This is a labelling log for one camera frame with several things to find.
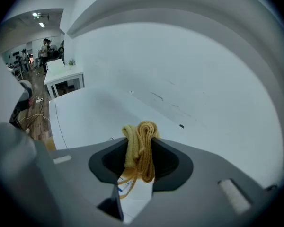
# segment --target yellow rope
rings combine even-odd
[[[129,194],[138,178],[149,183],[155,177],[151,139],[160,137],[157,125],[151,121],[142,121],[138,127],[126,125],[122,128],[122,133],[128,139],[124,163],[125,170],[122,173],[122,176],[125,176],[127,179],[118,184],[124,184],[132,179],[133,182],[127,194],[120,196],[120,199],[125,198]]]

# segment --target wooden floor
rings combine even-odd
[[[29,73],[23,74],[23,80],[27,80],[32,84],[32,98],[34,99],[33,104],[29,109],[26,109],[19,113],[18,121],[20,121],[21,127],[25,130],[29,126],[29,124],[35,119],[33,123],[29,126],[29,135],[34,140],[41,140],[43,142],[46,142],[46,140],[52,136],[50,122],[46,119],[48,118],[50,120],[49,101],[51,100],[51,97],[47,92],[47,86],[44,85],[44,79],[45,75],[42,67],[37,69],[33,68]],[[62,90],[58,89],[58,93],[60,96],[70,91],[72,90],[69,90],[68,88],[63,88]],[[36,100],[38,99],[37,96],[43,98],[43,101],[40,103],[36,103]]]

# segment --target ceiling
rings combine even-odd
[[[63,9],[43,9],[40,11],[32,11],[23,13],[18,16],[12,17],[4,21],[0,25],[0,36],[4,37],[13,30],[19,30],[24,28],[40,28],[43,29],[39,23],[43,23],[45,27],[57,27],[60,26]],[[41,13],[40,17],[34,17],[32,13]]]

